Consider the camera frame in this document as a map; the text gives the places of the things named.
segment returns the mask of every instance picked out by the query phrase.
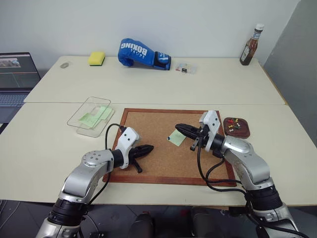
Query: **green sticky note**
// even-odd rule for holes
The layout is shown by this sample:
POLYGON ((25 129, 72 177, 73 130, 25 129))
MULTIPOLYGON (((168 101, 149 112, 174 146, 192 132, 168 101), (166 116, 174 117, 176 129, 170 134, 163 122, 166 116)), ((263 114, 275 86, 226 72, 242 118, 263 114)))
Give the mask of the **green sticky note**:
POLYGON ((99 119, 101 120, 106 120, 107 117, 110 115, 110 113, 112 112, 112 109, 110 107, 107 107, 106 110, 104 111, 104 113, 100 116, 99 119))
POLYGON ((89 126, 89 127, 93 127, 96 122, 97 122, 98 119, 96 119, 93 115, 91 115, 90 113, 86 113, 84 114, 80 119, 79 121, 82 123, 82 124, 85 124, 86 126, 89 126))
POLYGON ((79 119, 79 121, 82 122, 82 124, 85 124, 86 126, 95 127, 101 121, 101 118, 104 117, 105 111, 106 107, 101 106, 99 111, 95 115, 86 113, 79 119))
POLYGON ((185 140, 186 136, 180 133, 177 129, 167 138, 168 141, 172 142, 174 145, 180 146, 180 144, 185 140))

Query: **laptop screen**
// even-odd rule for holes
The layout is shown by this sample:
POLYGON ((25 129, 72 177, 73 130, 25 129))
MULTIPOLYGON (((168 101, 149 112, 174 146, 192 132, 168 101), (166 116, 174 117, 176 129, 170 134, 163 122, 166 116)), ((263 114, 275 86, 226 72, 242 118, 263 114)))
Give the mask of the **laptop screen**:
POLYGON ((32 90, 39 81, 30 53, 0 53, 0 90, 32 90))

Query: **laptop keyboard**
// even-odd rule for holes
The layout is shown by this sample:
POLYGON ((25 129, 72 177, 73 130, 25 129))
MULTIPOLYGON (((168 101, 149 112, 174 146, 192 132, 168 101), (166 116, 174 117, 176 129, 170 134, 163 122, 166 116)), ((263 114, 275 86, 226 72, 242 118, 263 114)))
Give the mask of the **laptop keyboard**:
POLYGON ((22 107, 27 95, 0 95, 0 107, 22 107))

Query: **cork board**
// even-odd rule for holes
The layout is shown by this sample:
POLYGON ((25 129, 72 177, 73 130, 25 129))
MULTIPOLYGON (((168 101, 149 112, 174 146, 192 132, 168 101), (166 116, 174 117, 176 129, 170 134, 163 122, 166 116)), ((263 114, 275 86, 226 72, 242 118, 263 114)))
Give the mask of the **cork board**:
MULTIPOLYGON (((138 145, 150 144, 154 149, 147 156, 137 159, 143 169, 142 173, 138 174, 131 165, 124 170, 116 168, 111 173, 110 182, 206 185, 197 168, 197 148, 195 152, 189 149, 194 140, 186 138, 179 147, 167 141, 178 123, 199 127, 199 118, 203 112, 205 111, 125 108, 120 124, 130 126, 138 132, 141 136, 138 145)), ((223 135, 222 125, 218 133, 223 135)), ((120 135, 118 130, 113 149, 120 135)), ((204 174, 218 162, 219 158, 202 149, 201 166, 204 174)), ((210 179, 235 179, 232 166, 225 162, 212 172, 210 179)), ((236 183, 224 182, 217 186, 236 186, 236 183)))

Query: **ketchup bottle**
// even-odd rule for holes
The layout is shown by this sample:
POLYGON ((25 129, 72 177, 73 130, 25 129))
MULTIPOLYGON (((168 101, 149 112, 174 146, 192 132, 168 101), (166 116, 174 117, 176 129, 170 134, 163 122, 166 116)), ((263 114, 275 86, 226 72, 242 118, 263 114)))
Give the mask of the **ketchup bottle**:
POLYGON ((264 29, 263 24, 256 25, 253 36, 250 38, 250 40, 247 41, 246 46, 244 47, 244 50, 240 57, 240 63, 242 65, 249 65, 254 53, 257 50, 259 37, 263 29, 264 29))

